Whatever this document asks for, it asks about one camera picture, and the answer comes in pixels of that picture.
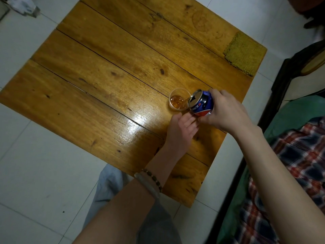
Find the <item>red and blue plaid cloth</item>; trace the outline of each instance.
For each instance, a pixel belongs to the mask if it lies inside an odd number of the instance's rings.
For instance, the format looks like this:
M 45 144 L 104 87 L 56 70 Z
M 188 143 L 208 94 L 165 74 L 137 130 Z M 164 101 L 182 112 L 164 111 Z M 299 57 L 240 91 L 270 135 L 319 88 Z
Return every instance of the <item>red and blue plaid cloth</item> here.
M 325 214 L 325 117 L 313 118 L 299 130 L 283 133 L 270 146 Z M 233 243 L 279 243 L 252 178 Z

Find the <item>person's right arm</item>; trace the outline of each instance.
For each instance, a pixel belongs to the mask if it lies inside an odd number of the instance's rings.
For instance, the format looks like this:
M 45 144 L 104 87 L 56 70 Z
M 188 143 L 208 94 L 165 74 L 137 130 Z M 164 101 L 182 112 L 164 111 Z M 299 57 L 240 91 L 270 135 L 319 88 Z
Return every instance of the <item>person's right arm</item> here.
M 213 111 L 199 122 L 214 125 L 236 139 L 280 241 L 325 243 L 324 214 L 273 152 L 244 106 L 226 91 L 210 92 Z

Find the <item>forearm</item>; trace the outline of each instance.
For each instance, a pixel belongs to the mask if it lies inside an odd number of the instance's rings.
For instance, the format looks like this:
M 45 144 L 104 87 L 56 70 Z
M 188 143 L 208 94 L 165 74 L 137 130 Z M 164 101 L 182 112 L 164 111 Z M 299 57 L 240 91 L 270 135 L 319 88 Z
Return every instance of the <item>forearm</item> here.
M 163 186 L 178 158 L 164 146 L 146 168 Z M 151 178 L 145 179 L 156 187 Z M 74 243 L 130 243 L 152 208 L 155 198 L 134 179 L 126 185 L 77 237 Z
M 325 217 L 273 152 L 259 127 L 234 135 L 283 243 L 322 243 Z

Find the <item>soda can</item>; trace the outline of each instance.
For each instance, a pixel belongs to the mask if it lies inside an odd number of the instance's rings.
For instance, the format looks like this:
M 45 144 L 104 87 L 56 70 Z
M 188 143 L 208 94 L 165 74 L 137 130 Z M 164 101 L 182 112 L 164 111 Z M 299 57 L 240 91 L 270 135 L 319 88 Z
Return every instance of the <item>soda can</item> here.
M 213 109 L 211 94 L 208 91 L 197 90 L 189 98 L 189 108 L 197 116 L 210 114 Z

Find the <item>table top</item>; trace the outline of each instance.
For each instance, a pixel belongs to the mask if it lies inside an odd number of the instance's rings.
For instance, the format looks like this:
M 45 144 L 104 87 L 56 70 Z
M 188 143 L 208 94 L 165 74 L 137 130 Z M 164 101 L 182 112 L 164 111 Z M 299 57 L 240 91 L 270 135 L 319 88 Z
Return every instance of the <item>table top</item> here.
M 164 144 L 173 89 L 243 100 L 254 75 L 224 55 L 238 33 L 195 0 L 81 0 L 0 102 L 134 175 Z M 224 137 L 202 126 L 163 192 L 190 207 Z

